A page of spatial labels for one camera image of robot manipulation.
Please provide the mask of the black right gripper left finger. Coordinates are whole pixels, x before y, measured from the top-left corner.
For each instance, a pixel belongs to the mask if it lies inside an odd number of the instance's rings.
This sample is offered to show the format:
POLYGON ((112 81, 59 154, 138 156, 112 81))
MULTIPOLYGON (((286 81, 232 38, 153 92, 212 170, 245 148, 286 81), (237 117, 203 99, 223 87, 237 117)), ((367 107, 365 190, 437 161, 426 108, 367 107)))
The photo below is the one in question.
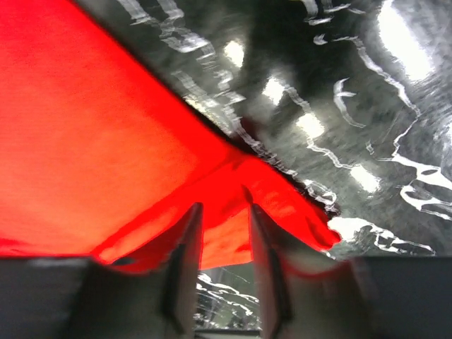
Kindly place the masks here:
POLYGON ((203 206, 102 265, 79 258, 1 259, 2 338, 192 338, 203 206))

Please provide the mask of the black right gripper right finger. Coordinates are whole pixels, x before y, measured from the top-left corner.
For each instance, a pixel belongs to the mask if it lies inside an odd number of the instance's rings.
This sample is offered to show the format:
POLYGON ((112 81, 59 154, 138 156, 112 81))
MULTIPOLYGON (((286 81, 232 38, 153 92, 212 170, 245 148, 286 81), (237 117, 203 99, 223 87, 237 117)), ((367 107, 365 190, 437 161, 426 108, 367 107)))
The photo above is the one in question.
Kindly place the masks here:
POLYGON ((263 338, 450 338, 451 259, 315 251, 252 205, 263 338))

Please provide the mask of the red t shirt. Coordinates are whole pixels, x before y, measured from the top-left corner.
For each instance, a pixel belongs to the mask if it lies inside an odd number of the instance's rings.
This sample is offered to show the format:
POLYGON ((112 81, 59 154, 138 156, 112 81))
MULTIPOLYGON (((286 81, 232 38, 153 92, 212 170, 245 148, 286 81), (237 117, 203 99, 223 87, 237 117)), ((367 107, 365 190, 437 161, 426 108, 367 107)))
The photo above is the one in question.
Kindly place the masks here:
POLYGON ((340 241, 322 209, 206 125, 69 1, 1 2, 1 255, 133 252, 202 203, 201 268, 251 260, 259 204, 315 250, 340 241))

